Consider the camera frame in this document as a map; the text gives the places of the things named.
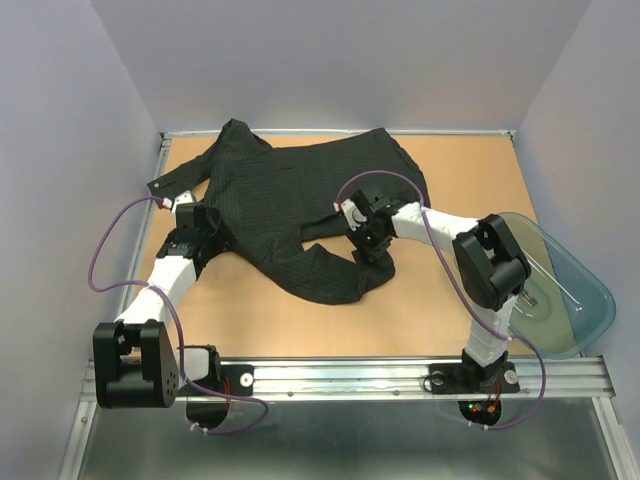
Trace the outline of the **black pinstriped long sleeve shirt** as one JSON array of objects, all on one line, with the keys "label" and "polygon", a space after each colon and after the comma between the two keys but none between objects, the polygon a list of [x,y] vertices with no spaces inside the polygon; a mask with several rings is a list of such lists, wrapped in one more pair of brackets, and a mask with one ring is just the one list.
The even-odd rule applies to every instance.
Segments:
[{"label": "black pinstriped long sleeve shirt", "polygon": [[285,291],[327,305],[355,303],[395,275],[389,254],[369,263],[320,245],[320,239],[348,230],[334,209],[341,187],[374,185],[408,203],[429,197],[419,166],[383,128],[276,148],[231,119],[204,153],[148,188],[154,196],[175,198],[202,182],[208,184],[205,203],[220,211],[236,238],[235,253]]}]

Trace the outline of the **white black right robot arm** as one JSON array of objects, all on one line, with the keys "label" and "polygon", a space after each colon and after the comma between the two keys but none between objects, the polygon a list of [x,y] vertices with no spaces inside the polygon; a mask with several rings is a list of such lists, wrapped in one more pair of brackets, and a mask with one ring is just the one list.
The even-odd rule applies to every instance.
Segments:
[{"label": "white black right robot arm", "polygon": [[358,253],[373,262],[394,239],[433,247],[445,264],[463,306],[472,316],[469,338],[458,363],[430,370],[434,394],[482,392],[497,383],[507,359],[510,317],[531,275],[529,262],[505,220],[454,216],[422,201],[390,200],[378,189],[359,189],[334,205],[347,224]]}]

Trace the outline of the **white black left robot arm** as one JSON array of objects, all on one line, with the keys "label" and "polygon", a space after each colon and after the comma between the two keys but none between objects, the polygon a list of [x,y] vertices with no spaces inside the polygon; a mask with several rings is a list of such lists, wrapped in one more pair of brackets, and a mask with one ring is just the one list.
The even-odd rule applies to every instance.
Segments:
[{"label": "white black left robot arm", "polygon": [[222,382],[215,347],[174,347],[168,335],[176,307],[207,263],[223,253],[233,236],[220,212],[185,191],[162,206],[176,227],[160,247],[147,281],[112,322],[98,324],[92,343],[96,398],[100,407],[168,408],[184,379],[199,393]]}]

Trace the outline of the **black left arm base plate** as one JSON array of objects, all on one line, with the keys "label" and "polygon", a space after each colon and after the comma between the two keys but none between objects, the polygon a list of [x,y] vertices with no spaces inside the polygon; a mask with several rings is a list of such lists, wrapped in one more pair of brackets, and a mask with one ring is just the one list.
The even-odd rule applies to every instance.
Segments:
[{"label": "black left arm base plate", "polygon": [[231,394],[239,397],[253,395],[255,368],[247,363],[225,364],[205,374],[188,373],[188,378],[200,387],[219,393]]}]

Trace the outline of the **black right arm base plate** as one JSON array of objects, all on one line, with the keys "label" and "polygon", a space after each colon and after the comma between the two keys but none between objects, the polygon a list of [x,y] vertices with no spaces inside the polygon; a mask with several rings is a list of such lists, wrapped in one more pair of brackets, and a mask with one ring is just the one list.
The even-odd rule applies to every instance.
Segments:
[{"label": "black right arm base plate", "polygon": [[438,363],[428,366],[422,388],[434,395],[515,394],[521,391],[515,366],[506,362],[492,369],[463,363]]}]

